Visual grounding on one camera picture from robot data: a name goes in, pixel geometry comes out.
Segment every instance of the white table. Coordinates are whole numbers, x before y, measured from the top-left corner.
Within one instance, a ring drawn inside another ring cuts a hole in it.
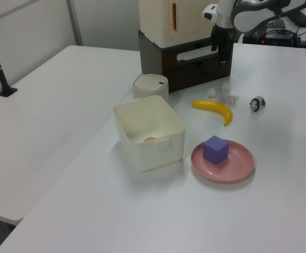
[[[240,96],[227,127],[190,106],[224,81]],[[266,107],[254,114],[257,95]],[[236,44],[230,77],[174,92],[170,105],[187,127],[183,160],[134,171],[108,118],[0,253],[306,252],[306,50]],[[191,168],[214,134],[251,150],[247,179],[219,184]]]
[[[140,72],[137,52],[70,46],[0,97],[1,221],[24,218]]]

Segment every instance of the drawer handle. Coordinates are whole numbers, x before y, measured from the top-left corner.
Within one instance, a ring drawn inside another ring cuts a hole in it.
[[[173,8],[173,30],[176,30],[176,4],[172,3]]]
[[[205,46],[202,48],[198,48],[198,49],[194,49],[191,51],[187,51],[187,52],[183,52],[177,55],[176,59],[178,61],[184,60],[184,61],[188,61],[188,60],[192,60],[198,57],[202,57],[202,56],[206,56],[206,55],[210,55],[210,54],[214,54],[217,53],[218,50],[215,51],[211,51],[211,46]]]

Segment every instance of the white plastic bin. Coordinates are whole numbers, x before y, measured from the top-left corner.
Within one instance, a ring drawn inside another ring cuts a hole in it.
[[[147,171],[180,160],[185,125],[161,96],[149,96],[113,108],[116,128],[133,167]]]

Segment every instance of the dark brown wooden box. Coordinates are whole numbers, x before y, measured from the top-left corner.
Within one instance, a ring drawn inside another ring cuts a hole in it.
[[[139,31],[141,69],[143,74],[168,78],[169,92],[178,91],[230,75],[231,60],[220,64],[218,53],[188,61],[178,61],[179,53],[212,45],[211,38],[160,48]]]

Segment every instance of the panda figurine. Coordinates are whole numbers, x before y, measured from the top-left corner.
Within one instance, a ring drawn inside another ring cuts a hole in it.
[[[265,106],[265,100],[261,96],[256,96],[253,100],[250,102],[250,109],[253,112],[258,111],[260,106]]]

